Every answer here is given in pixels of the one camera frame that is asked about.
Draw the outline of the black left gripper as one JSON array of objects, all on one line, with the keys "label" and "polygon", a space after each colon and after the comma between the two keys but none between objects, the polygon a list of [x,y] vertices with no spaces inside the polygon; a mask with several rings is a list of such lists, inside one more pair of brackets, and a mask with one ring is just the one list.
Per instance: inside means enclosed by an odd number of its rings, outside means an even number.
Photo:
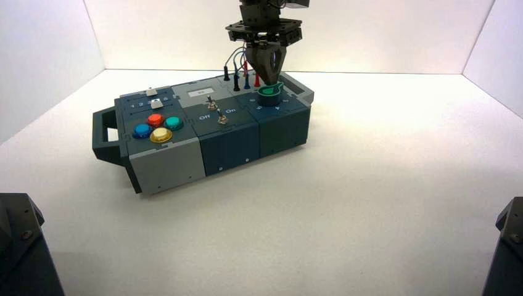
[{"label": "black left gripper", "polygon": [[[276,84],[286,58],[287,49],[302,39],[302,21],[282,18],[288,4],[241,4],[241,19],[225,27],[230,40],[247,43],[249,64],[266,85]],[[275,44],[270,50],[255,44]]]}]

